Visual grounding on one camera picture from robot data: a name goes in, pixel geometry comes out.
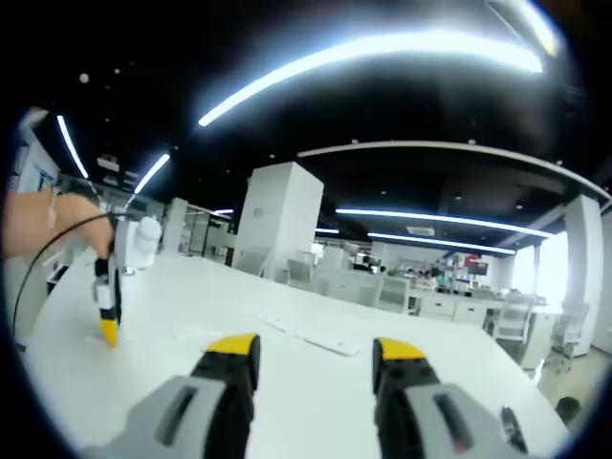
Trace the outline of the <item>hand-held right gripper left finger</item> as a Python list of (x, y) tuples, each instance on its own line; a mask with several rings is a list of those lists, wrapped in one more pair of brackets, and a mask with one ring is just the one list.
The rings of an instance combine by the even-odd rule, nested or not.
[(120, 434), (84, 458), (243, 458), (254, 418), (260, 337), (218, 339), (187, 376), (168, 379), (129, 411)]

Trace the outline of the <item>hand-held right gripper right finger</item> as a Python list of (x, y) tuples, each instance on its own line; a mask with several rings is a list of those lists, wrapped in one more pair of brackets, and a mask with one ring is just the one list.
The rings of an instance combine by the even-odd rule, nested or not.
[(526, 458), (513, 410), (492, 415), (455, 383), (441, 382), (407, 342), (373, 340), (374, 422), (383, 458)]

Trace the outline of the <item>person's left hand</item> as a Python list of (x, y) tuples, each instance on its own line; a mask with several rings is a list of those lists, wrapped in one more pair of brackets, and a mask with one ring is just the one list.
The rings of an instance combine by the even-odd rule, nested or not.
[(77, 235), (98, 254), (99, 258), (109, 257), (109, 249), (114, 240), (114, 230), (110, 220), (97, 205), (84, 196), (69, 193), (56, 197), (54, 231)]

